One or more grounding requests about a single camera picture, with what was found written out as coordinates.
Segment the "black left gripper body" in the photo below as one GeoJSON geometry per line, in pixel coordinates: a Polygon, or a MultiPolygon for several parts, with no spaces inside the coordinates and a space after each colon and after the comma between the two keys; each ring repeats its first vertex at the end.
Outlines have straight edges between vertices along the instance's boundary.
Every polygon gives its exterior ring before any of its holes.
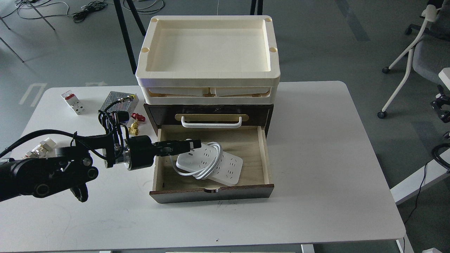
{"type": "Polygon", "coordinates": [[[128,132],[136,102],[136,95],[111,96],[98,111],[98,121],[108,136],[102,147],[106,168],[123,163],[129,171],[133,171],[153,164],[154,146],[150,137],[134,136],[128,132]]]}

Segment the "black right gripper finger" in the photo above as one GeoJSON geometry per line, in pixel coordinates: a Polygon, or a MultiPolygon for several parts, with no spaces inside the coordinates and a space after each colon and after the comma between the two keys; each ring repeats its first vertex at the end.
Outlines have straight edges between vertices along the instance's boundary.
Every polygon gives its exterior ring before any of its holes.
{"type": "Polygon", "coordinates": [[[450,121],[450,112],[449,110],[445,110],[442,107],[444,105],[450,105],[450,98],[449,96],[445,95],[442,85],[438,84],[437,89],[438,94],[435,100],[431,102],[431,107],[441,121],[443,121],[444,123],[448,123],[450,121]]]}

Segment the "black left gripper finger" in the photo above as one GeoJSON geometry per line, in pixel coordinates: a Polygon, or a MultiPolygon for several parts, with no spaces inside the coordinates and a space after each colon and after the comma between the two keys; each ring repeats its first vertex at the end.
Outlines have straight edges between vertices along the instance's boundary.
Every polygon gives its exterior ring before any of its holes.
{"type": "Polygon", "coordinates": [[[170,140],[155,142],[153,146],[155,147],[156,156],[174,156],[178,154],[187,153],[191,150],[200,148],[202,145],[201,140],[170,140]]]}

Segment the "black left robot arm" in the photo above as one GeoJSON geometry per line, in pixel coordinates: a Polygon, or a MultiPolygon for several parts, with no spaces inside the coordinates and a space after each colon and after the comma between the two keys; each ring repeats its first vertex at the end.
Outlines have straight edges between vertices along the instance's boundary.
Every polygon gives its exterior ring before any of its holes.
{"type": "Polygon", "coordinates": [[[56,148],[55,157],[12,158],[1,162],[0,198],[9,200],[21,195],[47,197],[70,189],[80,201],[88,200],[86,183],[97,178],[99,171],[93,166],[91,153],[105,161],[106,168],[124,163],[129,171],[153,165],[156,156],[172,156],[200,148],[200,140],[162,141],[153,143],[149,136],[130,137],[122,128],[129,120],[127,111],[109,109],[119,103],[134,100],[134,95],[120,98],[98,111],[98,120],[106,131],[104,135],[79,136],[54,129],[34,131],[7,147],[1,156],[21,144],[39,136],[57,134],[72,138],[75,145],[56,148]]]}

